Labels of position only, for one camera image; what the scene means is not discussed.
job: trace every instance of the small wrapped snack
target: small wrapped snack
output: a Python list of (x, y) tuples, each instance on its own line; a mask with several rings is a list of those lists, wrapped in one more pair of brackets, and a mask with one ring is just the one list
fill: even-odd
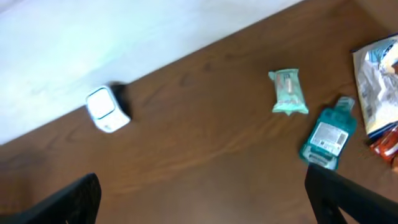
[(277, 96), (277, 103), (272, 109), (273, 113), (283, 112), (290, 115), (293, 112), (299, 112), (308, 114), (308, 108), (305, 106), (299, 83), (298, 69), (269, 72), (268, 76), (275, 83)]

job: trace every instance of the light green package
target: light green package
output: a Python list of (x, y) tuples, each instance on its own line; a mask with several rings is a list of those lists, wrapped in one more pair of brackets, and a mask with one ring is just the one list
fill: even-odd
[(283, 69), (269, 72), (268, 76), (275, 83), (277, 103), (272, 109), (273, 113), (285, 112), (290, 115), (293, 112), (308, 114), (303, 93), (299, 83), (298, 69)]

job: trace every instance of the mouthwash bottle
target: mouthwash bottle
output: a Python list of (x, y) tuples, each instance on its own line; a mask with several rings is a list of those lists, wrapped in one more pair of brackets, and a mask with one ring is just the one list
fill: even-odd
[(348, 139), (355, 132), (356, 120), (351, 116), (354, 99), (341, 97), (336, 106), (324, 109), (307, 142), (300, 150), (300, 157), (324, 168), (335, 170)]

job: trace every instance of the wooden table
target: wooden table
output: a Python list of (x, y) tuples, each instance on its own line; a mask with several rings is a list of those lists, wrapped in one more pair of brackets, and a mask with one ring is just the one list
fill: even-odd
[[(291, 7), (130, 84), (134, 121), (114, 134), (80, 108), (0, 148), (0, 210), (95, 172), (97, 223), (313, 223), (298, 151), (322, 108), (358, 102), (349, 50), (387, 34), (350, 0)], [(271, 113), (280, 68), (300, 69), (309, 115)], [(353, 114), (338, 173), (398, 201)]]

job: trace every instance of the white device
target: white device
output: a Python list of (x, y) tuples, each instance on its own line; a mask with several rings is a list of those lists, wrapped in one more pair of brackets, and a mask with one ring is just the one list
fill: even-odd
[(87, 110), (98, 129), (112, 133), (130, 122), (108, 86), (101, 86), (86, 99)]

